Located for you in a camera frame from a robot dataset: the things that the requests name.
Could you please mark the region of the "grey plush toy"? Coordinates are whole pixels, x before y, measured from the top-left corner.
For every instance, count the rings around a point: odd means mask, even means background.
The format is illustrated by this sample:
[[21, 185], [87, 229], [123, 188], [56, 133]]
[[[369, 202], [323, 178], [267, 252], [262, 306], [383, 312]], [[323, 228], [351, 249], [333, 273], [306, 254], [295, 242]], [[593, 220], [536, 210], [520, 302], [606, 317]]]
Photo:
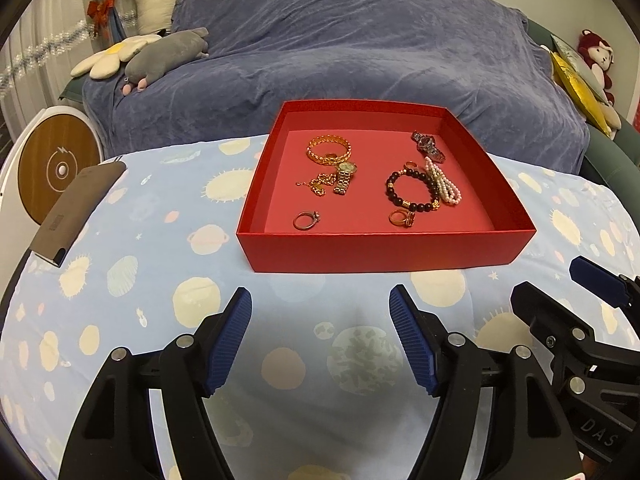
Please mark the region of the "grey plush toy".
[[208, 55], [208, 29], [199, 27], [160, 38], [130, 58], [125, 67], [122, 94], [148, 88], [171, 70]]

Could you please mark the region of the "white curtain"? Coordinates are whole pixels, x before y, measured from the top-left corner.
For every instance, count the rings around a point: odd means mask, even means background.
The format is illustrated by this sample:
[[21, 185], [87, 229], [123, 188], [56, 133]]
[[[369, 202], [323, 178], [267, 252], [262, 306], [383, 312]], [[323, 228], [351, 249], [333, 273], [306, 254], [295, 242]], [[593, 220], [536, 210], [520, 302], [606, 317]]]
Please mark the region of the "white curtain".
[[32, 0], [1, 48], [1, 113], [12, 139], [35, 114], [61, 103], [70, 71], [111, 39], [93, 32], [92, 0]]

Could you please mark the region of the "brown notebook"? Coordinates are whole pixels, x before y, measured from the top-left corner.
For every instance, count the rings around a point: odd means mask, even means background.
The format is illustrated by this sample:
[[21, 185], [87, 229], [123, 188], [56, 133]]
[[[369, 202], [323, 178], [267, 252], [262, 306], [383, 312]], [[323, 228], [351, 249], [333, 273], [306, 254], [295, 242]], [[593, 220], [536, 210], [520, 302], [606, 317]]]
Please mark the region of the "brown notebook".
[[52, 266], [62, 266], [96, 206], [126, 169], [122, 160], [113, 160], [81, 170], [40, 224], [29, 250]]

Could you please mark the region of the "purple blue bed blanket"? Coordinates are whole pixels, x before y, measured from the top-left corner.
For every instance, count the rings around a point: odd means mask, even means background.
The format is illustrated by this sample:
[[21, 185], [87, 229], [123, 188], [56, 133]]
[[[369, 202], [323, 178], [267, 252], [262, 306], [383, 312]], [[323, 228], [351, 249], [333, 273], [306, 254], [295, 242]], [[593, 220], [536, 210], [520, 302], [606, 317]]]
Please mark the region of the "purple blue bed blanket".
[[178, 0], [208, 53], [124, 96], [87, 80], [106, 156], [257, 136], [292, 100], [448, 108], [491, 154], [574, 174], [590, 133], [526, 16], [494, 0]]

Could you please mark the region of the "dark silver wrist watch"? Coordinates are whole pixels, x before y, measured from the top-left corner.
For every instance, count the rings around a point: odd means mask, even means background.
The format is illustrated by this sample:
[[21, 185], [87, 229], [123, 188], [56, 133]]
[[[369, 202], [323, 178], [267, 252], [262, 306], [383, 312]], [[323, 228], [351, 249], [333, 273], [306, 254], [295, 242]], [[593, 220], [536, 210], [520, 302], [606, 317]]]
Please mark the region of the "dark silver wrist watch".
[[446, 160], [445, 154], [437, 147], [434, 136], [413, 131], [411, 140], [416, 144], [416, 149], [435, 164], [442, 164]]

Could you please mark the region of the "green sofa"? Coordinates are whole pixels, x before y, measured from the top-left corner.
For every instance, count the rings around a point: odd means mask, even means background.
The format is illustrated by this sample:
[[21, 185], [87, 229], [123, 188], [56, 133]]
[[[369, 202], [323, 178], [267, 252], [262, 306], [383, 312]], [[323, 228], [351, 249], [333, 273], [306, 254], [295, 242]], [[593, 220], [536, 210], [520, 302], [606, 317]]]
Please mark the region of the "green sofa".
[[548, 169], [581, 174], [618, 194], [638, 193], [639, 133], [620, 117], [622, 128], [611, 140], [587, 122], [554, 80], [550, 53], [559, 52], [552, 33], [529, 18], [522, 19], [522, 29], [536, 64], [522, 106], [526, 159]]

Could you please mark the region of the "red cardboard tray box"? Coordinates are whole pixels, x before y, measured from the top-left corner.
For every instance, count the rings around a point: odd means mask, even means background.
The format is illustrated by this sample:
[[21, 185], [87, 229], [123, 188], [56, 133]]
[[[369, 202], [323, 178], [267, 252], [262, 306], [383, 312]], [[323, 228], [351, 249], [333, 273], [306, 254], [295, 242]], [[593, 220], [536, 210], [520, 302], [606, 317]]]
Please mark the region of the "red cardboard tray box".
[[[419, 210], [403, 226], [401, 202], [428, 204], [427, 185], [404, 174], [420, 164], [411, 140], [435, 137], [461, 202]], [[358, 170], [333, 193], [336, 166], [306, 156], [310, 139], [344, 136]], [[236, 235], [250, 266], [267, 273], [378, 273], [464, 269], [512, 262], [535, 234], [518, 196], [446, 108], [366, 100], [285, 102], [247, 193]]]

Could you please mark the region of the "flower shaped cream cushion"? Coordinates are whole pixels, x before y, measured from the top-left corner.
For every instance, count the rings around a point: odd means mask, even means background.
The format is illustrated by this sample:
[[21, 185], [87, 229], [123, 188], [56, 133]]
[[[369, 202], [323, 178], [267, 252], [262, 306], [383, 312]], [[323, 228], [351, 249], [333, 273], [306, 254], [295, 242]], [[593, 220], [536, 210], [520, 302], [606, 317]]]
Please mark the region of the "flower shaped cream cushion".
[[128, 63], [148, 44], [154, 44], [162, 37], [157, 34], [133, 36], [96, 52], [79, 62], [71, 71], [72, 78], [88, 75], [94, 80], [104, 80], [114, 76], [122, 64]]

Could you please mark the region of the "grey green pillow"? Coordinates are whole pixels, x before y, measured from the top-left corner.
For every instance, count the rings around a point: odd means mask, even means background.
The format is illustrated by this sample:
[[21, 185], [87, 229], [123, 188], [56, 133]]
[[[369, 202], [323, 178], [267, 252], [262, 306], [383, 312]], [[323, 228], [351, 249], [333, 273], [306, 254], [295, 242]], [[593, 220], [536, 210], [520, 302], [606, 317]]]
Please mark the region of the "grey green pillow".
[[597, 64], [589, 65], [585, 59], [563, 39], [551, 36], [556, 50], [561, 58], [574, 68], [574, 71], [585, 81], [587, 86], [601, 102], [608, 102], [608, 96], [605, 93], [605, 72]]

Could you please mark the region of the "gold wrist watch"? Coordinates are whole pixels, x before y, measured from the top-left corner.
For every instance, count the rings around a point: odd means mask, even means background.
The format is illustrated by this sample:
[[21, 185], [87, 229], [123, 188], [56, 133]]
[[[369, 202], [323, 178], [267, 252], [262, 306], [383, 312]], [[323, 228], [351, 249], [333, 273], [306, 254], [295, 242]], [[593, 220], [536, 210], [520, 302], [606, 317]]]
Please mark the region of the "gold wrist watch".
[[340, 162], [336, 166], [336, 178], [333, 187], [333, 193], [337, 195], [345, 195], [352, 177], [356, 174], [358, 167], [353, 162]]

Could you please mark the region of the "yellow gold pillow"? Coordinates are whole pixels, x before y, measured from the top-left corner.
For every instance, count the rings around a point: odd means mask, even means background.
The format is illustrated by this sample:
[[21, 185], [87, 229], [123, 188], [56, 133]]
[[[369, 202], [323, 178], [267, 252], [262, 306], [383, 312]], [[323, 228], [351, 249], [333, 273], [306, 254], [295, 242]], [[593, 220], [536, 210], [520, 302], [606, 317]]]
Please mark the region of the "yellow gold pillow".
[[622, 128], [620, 115], [610, 103], [600, 101], [576, 70], [556, 52], [550, 53], [554, 80], [565, 90], [587, 122], [614, 140]]

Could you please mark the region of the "round wooden white device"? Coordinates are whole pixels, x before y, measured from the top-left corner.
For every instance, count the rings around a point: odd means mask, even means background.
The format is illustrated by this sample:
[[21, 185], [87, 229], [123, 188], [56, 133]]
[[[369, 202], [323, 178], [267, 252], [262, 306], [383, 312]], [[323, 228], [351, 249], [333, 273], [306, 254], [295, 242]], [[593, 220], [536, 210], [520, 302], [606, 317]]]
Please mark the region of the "round wooden white device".
[[32, 118], [1, 169], [2, 288], [70, 182], [102, 160], [96, 127], [80, 110], [57, 105]]

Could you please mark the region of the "red bow tie-back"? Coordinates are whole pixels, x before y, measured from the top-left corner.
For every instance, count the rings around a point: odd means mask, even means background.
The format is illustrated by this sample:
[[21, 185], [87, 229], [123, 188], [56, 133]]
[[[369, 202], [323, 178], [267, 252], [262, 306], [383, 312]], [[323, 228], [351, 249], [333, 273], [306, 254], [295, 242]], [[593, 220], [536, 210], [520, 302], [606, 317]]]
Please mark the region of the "red bow tie-back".
[[115, 0], [91, 0], [87, 6], [87, 15], [93, 24], [93, 36], [107, 36], [108, 20], [110, 19], [111, 10], [114, 9]]

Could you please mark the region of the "red monkey plush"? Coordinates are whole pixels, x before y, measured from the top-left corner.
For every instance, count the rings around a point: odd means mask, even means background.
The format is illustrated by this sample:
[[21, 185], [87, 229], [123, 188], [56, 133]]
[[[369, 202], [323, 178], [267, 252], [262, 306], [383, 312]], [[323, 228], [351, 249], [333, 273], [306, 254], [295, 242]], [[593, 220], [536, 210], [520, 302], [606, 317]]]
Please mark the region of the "red monkey plush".
[[612, 80], [608, 71], [614, 64], [614, 51], [610, 44], [601, 36], [584, 29], [578, 41], [577, 52], [582, 56], [596, 77], [601, 94], [608, 104], [615, 104], [615, 96], [611, 92]]

